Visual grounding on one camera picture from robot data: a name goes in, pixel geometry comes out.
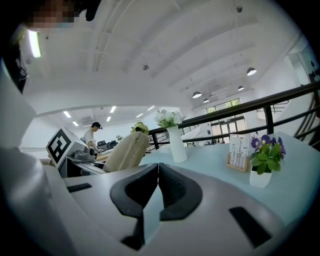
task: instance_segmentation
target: indoor plant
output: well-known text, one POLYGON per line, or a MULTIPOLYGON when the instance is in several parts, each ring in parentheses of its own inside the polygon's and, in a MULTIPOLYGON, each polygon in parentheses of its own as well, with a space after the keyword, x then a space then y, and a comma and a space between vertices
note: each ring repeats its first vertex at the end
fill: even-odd
POLYGON ((261 140, 254 138, 251 146, 255 152, 251 155, 252 170, 250 172, 250 184, 255 187, 264 188, 268 185, 272 170, 279 172, 281 162, 284 163, 286 150, 282 139, 276 140, 268 135, 263 135, 261 140))
POLYGON ((185 116, 181 116, 179 112, 167 112, 165 109, 157 111, 154 120, 160 127, 166 128, 169 133, 170 147, 173 160, 181 163, 187 160, 187 154, 184 143, 178 132, 178 125, 182 123, 185 116))
POLYGON ((120 142, 123 139, 123 137, 121 135, 117 135, 117 136, 115 136, 115 138, 116 138, 117 142, 120 142))

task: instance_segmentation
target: white table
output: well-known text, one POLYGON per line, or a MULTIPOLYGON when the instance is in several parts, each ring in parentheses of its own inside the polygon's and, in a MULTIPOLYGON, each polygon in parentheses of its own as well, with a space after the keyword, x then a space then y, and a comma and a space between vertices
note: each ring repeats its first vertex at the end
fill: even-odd
MULTIPOLYGON (((257 199, 276 215, 285 225, 302 217, 313 201, 320 181, 320 152, 285 133, 278 132, 274 137, 281 137, 286 150, 285 164, 280 172, 273 172, 270 183, 265 188, 249 184, 250 172, 240 172, 227 167, 229 144, 186 147, 188 159, 182 163, 173 161, 169 147, 160 148, 145 156, 140 165, 165 163, 218 178, 243 190, 257 199)), ((159 211, 159 187, 157 195, 152 196, 146 211, 155 215, 159 211)))

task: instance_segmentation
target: yellow object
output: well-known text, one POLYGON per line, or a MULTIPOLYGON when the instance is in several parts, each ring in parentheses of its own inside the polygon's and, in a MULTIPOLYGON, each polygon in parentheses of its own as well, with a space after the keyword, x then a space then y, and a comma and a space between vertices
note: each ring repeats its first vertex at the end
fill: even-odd
POLYGON ((137 122, 133 127, 131 133, 133 134, 135 132, 143 132, 145 135, 149 135, 149 128, 148 126, 144 125, 143 122, 137 122))

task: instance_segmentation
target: ceiling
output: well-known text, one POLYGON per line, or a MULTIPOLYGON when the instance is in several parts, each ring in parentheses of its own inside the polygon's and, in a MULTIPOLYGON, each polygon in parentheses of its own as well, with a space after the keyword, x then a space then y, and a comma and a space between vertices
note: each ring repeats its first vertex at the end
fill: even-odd
POLYGON ((114 125, 124 122, 138 122, 147 115, 153 113, 158 107, 147 110, 149 106, 117 106, 113 113, 110 113, 111 107, 85 108, 78 110, 69 110, 71 118, 65 116, 63 112, 47 115, 52 121, 59 126, 75 128, 73 121, 79 127, 90 127, 93 122, 99 122, 102 126, 114 125))
POLYGON ((271 0, 102 0, 94 21, 82 13, 69 28, 42 30, 40 58, 23 39, 25 95, 38 114, 106 102, 196 108, 253 88, 296 31, 271 0))

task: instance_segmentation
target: white flower bouquet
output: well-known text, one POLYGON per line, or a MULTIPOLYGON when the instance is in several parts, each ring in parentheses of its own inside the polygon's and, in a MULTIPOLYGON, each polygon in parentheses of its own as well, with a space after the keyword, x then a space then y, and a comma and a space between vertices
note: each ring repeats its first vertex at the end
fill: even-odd
POLYGON ((182 116, 178 111, 167 112, 165 109, 163 109, 161 111, 157 111, 154 120, 158 126, 170 128, 180 125, 185 118, 186 117, 182 116))

